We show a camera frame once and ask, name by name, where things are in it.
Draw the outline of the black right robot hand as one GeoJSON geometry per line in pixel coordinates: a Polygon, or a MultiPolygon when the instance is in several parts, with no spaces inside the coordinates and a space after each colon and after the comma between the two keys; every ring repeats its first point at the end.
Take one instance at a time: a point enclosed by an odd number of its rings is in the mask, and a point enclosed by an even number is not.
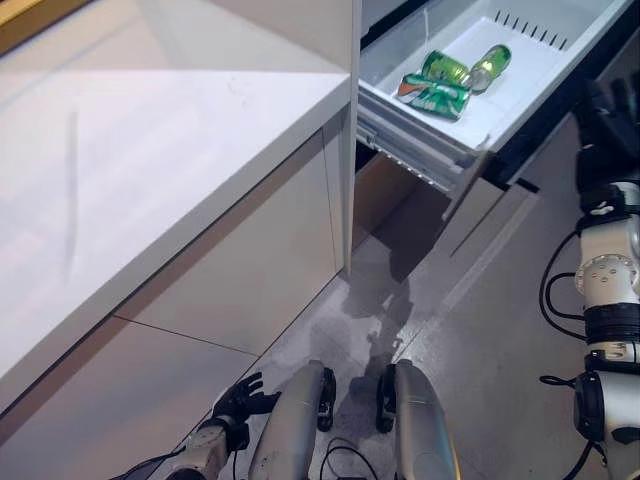
{"type": "Polygon", "coordinates": [[[579,192],[614,182],[639,182],[639,73],[616,78],[606,95],[598,82],[584,82],[573,114],[580,149],[576,155],[579,192]]]}

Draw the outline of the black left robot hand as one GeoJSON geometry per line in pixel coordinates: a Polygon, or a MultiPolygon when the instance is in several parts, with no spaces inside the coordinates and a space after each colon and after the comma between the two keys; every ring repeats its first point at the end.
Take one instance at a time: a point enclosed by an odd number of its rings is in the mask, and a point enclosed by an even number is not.
{"type": "Polygon", "coordinates": [[[240,380],[217,400],[212,409],[212,417],[227,418],[234,424],[240,424],[253,415],[271,413],[281,393],[265,394],[262,387],[261,372],[240,380]]]}

